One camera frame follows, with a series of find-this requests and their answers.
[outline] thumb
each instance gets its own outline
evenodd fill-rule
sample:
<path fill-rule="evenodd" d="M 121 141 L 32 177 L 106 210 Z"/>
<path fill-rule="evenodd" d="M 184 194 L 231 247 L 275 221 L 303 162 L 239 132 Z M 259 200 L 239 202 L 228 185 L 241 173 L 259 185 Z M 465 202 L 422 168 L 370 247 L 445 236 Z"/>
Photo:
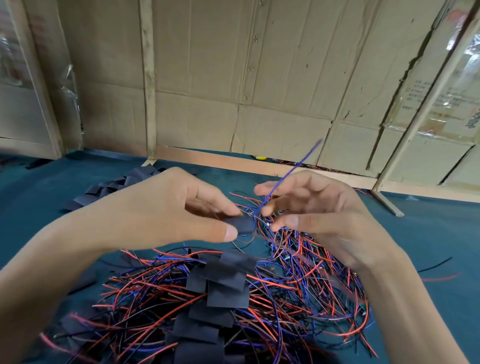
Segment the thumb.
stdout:
<path fill-rule="evenodd" d="M 339 233 L 343 223 L 341 215 L 338 213 L 284 214 L 274 221 L 271 229 L 277 231 L 283 226 L 307 233 L 334 234 Z"/>
<path fill-rule="evenodd" d="M 227 223 L 191 214 L 185 221 L 186 240 L 204 240 L 210 243 L 224 243 L 235 240 L 237 229 Z"/>

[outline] hand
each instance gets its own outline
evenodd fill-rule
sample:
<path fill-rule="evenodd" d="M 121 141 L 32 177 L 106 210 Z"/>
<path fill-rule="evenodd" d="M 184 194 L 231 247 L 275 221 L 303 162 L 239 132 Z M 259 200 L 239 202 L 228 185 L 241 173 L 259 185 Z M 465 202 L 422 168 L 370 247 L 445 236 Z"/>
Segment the hand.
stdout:
<path fill-rule="evenodd" d="M 69 236 L 80 235 L 102 251 L 236 239 L 233 226 L 211 218 L 218 214 L 240 216 L 241 211 L 217 187 L 170 168 L 71 212 L 53 225 Z"/>
<path fill-rule="evenodd" d="M 267 195 L 275 184 L 259 184 L 255 193 Z M 273 231 L 286 226 L 306 232 L 355 271 L 388 264 L 403 253 L 356 192 L 343 182 L 302 171 L 288 176 L 274 195 L 279 197 L 263 207 L 262 215 L 286 211 L 272 224 Z"/>

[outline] stack of black pieces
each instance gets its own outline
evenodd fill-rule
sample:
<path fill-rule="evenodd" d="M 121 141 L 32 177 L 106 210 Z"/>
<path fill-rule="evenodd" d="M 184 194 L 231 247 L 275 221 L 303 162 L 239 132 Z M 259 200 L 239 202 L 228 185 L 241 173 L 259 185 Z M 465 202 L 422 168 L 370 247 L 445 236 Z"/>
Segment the stack of black pieces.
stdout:
<path fill-rule="evenodd" d="M 113 181 L 101 182 L 91 186 L 84 194 L 67 202 L 63 207 L 65 212 L 78 210 L 81 207 L 87 206 L 96 200 L 108 196 L 116 191 L 122 190 L 128 186 L 144 181 L 147 178 L 155 176 L 163 172 L 166 168 L 156 169 L 151 165 L 145 167 L 138 167 L 127 173 L 126 176 L 118 178 Z"/>
<path fill-rule="evenodd" d="M 175 319 L 173 331 L 166 344 L 178 342 L 174 357 L 166 357 L 163 363 L 242 364 L 244 355 L 225 355 L 220 328 L 232 328 L 236 308 L 248 308 L 250 300 L 247 274 L 255 274 L 254 257 L 227 250 L 222 255 L 199 254 L 206 265 L 191 270 L 186 289 L 207 293 L 207 298 L 190 307 Z"/>

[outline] person's left hand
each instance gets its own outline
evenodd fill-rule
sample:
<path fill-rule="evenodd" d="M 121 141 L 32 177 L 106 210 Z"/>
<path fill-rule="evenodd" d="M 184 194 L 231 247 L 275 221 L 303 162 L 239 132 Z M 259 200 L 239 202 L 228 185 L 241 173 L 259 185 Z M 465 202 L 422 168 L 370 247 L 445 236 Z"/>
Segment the person's left hand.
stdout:
<path fill-rule="evenodd" d="M 241 211 L 217 187 L 170 168 L 61 217 L 51 228 L 101 251 L 236 239 L 237 229 L 213 218 L 218 214 Z"/>

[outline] work surface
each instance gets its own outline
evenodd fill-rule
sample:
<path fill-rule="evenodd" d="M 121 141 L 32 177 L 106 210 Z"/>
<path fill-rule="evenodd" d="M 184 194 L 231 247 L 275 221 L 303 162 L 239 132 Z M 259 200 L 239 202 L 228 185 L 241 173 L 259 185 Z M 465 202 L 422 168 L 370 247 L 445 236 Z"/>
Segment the work surface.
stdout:
<path fill-rule="evenodd" d="M 75 152 L 34 170 L 10 167 L 0 172 L 0 267 L 43 226 L 60 217 L 66 201 L 82 194 L 92 184 L 115 179 L 144 161 L 123 155 L 111 158 L 87 152 Z M 251 194 L 257 183 L 273 177 L 221 170 L 210 167 L 159 161 L 157 168 L 180 166 L 198 178 L 216 185 L 225 194 L 241 191 Z M 388 198 L 405 216 L 397 218 L 368 194 L 360 194 L 372 214 L 388 230 L 395 241 L 408 253 L 417 269 L 435 265 L 448 257 L 443 266 L 425 272 L 424 278 L 436 278 L 459 273 L 448 281 L 426 282 L 426 287 L 440 314 L 471 363 L 480 363 L 477 340 L 480 337 L 480 205 L 446 200 L 419 199 L 406 195 Z M 195 242 L 210 247 L 213 244 Z M 215 248 L 228 248 L 229 243 Z M 247 253 L 266 255 L 266 246 L 254 241 Z M 118 253 L 104 257 L 118 260 Z M 109 268 L 97 262 L 98 284 L 67 298 L 61 306 L 65 313 L 96 298 L 101 283 L 109 276 Z M 387 363 L 380 332 L 376 324 L 365 331 L 366 337 L 379 355 L 371 359 L 363 348 L 355 355 L 353 349 L 338 352 L 342 363 Z M 68 357 L 51 356 L 38 363 L 64 363 Z"/>

